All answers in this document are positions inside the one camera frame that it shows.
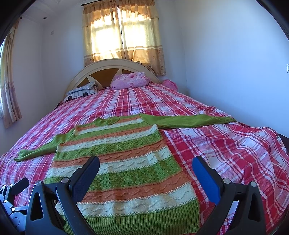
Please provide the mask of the yellow window curtain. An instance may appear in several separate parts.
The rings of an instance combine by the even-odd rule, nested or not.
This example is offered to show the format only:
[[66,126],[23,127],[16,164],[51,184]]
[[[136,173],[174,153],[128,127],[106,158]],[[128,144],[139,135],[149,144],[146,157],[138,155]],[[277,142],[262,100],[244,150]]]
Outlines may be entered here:
[[166,75],[155,1],[95,1],[83,6],[84,66],[126,59]]

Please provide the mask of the red white plaid bedspread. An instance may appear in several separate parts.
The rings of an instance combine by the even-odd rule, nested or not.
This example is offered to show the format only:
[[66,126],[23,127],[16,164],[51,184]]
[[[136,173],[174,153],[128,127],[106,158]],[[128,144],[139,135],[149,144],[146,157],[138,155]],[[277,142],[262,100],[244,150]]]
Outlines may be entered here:
[[[107,88],[60,105],[24,134],[1,156],[1,184],[12,184],[22,178],[29,179],[33,184],[45,178],[53,155],[16,162],[21,149],[38,148],[50,142],[55,135],[69,132],[74,126],[96,118],[138,113],[155,116],[224,115],[216,107],[158,84],[115,91]],[[288,212],[288,147],[274,130],[235,122],[163,130],[161,133],[197,194],[201,221],[207,219],[213,204],[192,171],[194,156],[203,157],[210,167],[233,182],[246,184],[256,181],[263,200],[266,232],[271,234],[281,225]]]

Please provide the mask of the cream wooden headboard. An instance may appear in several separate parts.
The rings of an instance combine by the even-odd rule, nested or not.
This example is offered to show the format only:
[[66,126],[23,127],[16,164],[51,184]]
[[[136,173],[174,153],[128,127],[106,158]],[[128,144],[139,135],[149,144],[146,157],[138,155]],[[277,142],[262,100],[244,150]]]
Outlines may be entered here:
[[79,71],[67,87],[66,92],[93,81],[98,85],[98,89],[102,90],[110,86],[114,76],[132,72],[144,72],[153,83],[161,84],[157,76],[141,63],[125,59],[105,59],[93,62]]

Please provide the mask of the side window curtain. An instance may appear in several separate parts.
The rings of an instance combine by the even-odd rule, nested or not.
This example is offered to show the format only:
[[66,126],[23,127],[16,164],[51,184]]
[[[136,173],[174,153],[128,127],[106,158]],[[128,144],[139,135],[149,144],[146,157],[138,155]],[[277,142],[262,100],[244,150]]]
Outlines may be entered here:
[[18,25],[19,20],[1,45],[1,116],[6,129],[22,118],[12,76],[13,45]]

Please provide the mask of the grey car print pillow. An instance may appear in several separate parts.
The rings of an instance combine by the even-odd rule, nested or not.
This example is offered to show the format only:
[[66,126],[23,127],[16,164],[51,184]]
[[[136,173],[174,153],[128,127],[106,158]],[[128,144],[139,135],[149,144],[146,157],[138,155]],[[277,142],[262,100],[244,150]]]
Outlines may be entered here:
[[70,101],[80,97],[86,97],[97,93],[98,85],[95,82],[90,82],[85,86],[75,88],[66,93],[63,102]]

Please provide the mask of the pink cloth beside bed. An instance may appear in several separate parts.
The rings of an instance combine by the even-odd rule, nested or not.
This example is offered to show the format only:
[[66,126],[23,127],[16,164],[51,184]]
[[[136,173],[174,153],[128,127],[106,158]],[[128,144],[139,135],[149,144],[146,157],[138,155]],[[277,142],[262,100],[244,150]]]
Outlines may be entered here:
[[173,81],[171,81],[169,79],[163,80],[162,85],[169,88],[169,89],[173,89],[175,91],[178,91],[178,87],[177,87],[176,83],[174,83]]

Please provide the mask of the green orange striped knit sweater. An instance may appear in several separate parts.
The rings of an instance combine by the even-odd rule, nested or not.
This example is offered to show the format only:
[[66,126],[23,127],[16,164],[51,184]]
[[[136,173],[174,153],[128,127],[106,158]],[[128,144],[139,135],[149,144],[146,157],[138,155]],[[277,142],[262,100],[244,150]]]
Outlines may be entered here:
[[208,115],[97,118],[21,150],[16,161],[54,154],[44,181],[55,183],[99,157],[99,172],[77,204],[96,234],[194,234],[199,202],[160,131],[231,122]]

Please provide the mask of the pink floral pillow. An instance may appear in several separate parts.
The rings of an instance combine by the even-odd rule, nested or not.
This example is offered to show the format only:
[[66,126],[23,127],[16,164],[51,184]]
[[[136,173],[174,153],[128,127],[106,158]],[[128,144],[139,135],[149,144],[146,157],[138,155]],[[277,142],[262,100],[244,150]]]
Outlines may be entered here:
[[112,90],[121,90],[127,88],[137,88],[147,86],[151,80],[144,72],[133,72],[129,74],[121,74],[114,76],[110,88]]

